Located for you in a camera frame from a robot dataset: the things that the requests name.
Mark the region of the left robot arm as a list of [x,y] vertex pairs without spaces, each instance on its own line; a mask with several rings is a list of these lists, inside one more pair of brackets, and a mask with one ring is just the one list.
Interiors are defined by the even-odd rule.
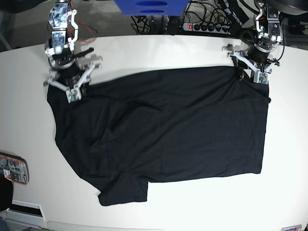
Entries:
[[251,81],[268,84],[269,74],[274,66],[280,66],[280,57],[274,58],[270,53],[284,43],[283,30],[279,20],[280,12],[264,0],[256,0],[255,32],[241,29],[240,40],[247,45],[245,50],[236,50],[231,44],[223,47],[228,51],[235,74],[239,81],[245,77],[245,70],[251,70]]

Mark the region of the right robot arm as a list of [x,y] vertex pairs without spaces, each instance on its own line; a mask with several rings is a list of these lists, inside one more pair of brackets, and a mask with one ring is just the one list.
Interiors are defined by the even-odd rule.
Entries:
[[72,8],[68,0],[57,0],[49,12],[51,37],[45,43],[50,72],[54,75],[47,78],[44,86],[53,86],[63,91],[69,103],[82,99],[92,72],[101,67],[100,63],[79,65],[77,62],[79,58],[93,52],[94,48],[75,52],[79,30],[75,21],[76,14],[77,10]]

